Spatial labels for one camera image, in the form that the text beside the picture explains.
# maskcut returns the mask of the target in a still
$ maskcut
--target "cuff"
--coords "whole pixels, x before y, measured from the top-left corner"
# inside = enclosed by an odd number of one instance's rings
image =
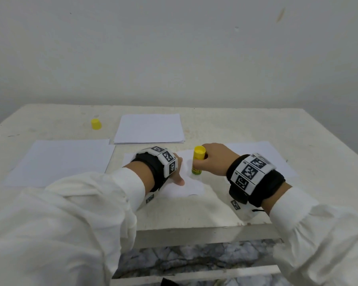
[[[116,170],[111,177],[129,197],[130,207],[133,212],[136,212],[145,198],[145,186],[140,177],[125,167]]]
[[[269,217],[280,233],[286,235],[308,215],[319,202],[299,188],[291,187],[274,204]]]

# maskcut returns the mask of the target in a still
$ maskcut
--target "white table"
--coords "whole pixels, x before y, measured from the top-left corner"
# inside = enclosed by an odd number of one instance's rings
[[[358,210],[358,155],[302,109],[210,109],[108,105],[30,104],[0,124],[0,183],[37,139],[114,138],[121,115],[180,113],[185,143],[166,144],[174,151],[209,142],[270,141],[300,177],[288,180],[323,203]],[[102,129],[92,130],[98,117]],[[119,168],[124,153],[141,144],[117,145],[107,172]],[[135,247],[201,244],[276,238],[269,218],[260,213],[242,225],[218,199],[228,190],[224,178],[202,173],[204,196],[154,199],[138,211]],[[19,189],[0,185],[0,208]]]

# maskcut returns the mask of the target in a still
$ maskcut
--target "white paper sheet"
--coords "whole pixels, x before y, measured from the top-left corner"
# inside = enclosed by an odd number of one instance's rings
[[[45,187],[79,173],[105,173],[115,148],[109,142],[110,139],[37,140],[3,184]]]
[[[122,115],[115,144],[182,143],[184,134],[179,114]]]
[[[164,186],[159,190],[159,197],[187,197],[190,195],[202,195],[204,194],[204,185],[201,181],[201,174],[194,175],[191,172],[192,169],[192,158],[194,155],[193,150],[178,151],[178,156],[183,158],[180,175],[185,181],[184,186],[178,186],[168,179]],[[134,154],[125,154],[122,162],[122,166],[128,164],[133,158]]]
[[[268,141],[259,141],[256,143],[227,143],[226,146],[239,155],[259,153],[268,161],[277,167],[277,171],[284,178],[297,177],[298,174],[287,164],[286,160],[278,153],[278,151]]]

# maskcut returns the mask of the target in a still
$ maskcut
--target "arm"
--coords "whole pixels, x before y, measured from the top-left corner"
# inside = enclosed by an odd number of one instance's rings
[[[239,156],[222,144],[204,144],[205,160],[194,167],[225,175]],[[305,192],[283,183],[262,208],[284,244],[274,249],[281,273],[295,286],[358,285],[358,213],[321,205]]]
[[[0,285],[108,285],[153,186],[148,166],[132,162],[23,191],[0,212]]]

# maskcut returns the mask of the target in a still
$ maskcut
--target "white wall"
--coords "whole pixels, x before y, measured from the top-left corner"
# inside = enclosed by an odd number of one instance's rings
[[[358,152],[358,0],[0,0],[28,102],[302,107]]]

